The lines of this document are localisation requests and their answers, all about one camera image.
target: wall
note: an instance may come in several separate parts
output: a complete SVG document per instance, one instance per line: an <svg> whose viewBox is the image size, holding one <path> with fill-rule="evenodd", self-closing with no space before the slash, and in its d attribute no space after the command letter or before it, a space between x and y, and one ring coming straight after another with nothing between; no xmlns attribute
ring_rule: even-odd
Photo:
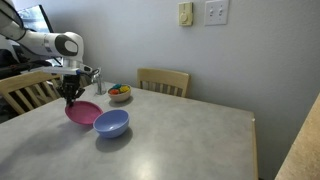
<svg viewBox="0 0 320 180"><path fill-rule="evenodd" d="M136 84L142 66L192 75L190 97L250 110L257 120L260 177L273 179L320 90L320 1L230 0L229 22L178 26L178 0L28 0L56 32L85 42L84 62L107 81Z"/></svg>

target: wooden chair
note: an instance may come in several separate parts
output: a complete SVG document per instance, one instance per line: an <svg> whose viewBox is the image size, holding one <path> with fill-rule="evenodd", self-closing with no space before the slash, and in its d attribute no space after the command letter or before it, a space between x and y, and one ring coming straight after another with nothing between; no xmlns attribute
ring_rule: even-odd
<svg viewBox="0 0 320 180"><path fill-rule="evenodd" d="M140 89L186 97L190 75L165 69L139 68L137 79Z"/></svg>
<svg viewBox="0 0 320 180"><path fill-rule="evenodd" d="M56 88L60 75L41 71L30 72L0 80L0 94L18 114L60 98Z"/></svg>

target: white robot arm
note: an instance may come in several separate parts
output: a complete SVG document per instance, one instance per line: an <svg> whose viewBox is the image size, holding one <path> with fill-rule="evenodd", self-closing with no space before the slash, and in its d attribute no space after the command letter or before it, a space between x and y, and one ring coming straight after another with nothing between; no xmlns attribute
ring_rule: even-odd
<svg viewBox="0 0 320 180"><path fill-rule="evenodd" d="M72 33L40 33L23 27L23 22L11 0L0 0L0 34L11 39L31 53L49 57L63 57L63 67L43 67L44 72L62 74L63 83L58 89L72 105L84 89L80 88L80 74L92 69L82 64L83 39Z"/></svg>

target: pink bowl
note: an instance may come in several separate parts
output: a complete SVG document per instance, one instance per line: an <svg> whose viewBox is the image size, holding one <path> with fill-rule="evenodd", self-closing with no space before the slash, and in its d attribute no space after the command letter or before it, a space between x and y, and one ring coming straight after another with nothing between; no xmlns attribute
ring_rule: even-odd
<svg viewBox="0 0 320 180"><path fill-rule="evenodd" d="M72 107L66 106L65 112L71 121L85 125L93 124L103 113L99 106L87 101L76 101Z"/></svg>

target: gray table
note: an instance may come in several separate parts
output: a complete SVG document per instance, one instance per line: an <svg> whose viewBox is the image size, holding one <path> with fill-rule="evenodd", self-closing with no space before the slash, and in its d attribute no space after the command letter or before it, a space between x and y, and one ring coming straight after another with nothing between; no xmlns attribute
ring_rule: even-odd
<svg viewBox="0 0 320 180"><path fill-rule="evenodd" d="M94 89L80 100L128 111L122 136L103 139L70 121L60 98L0 125L0 179L255 178L253 113L135 88L115 104Z"/></svg>

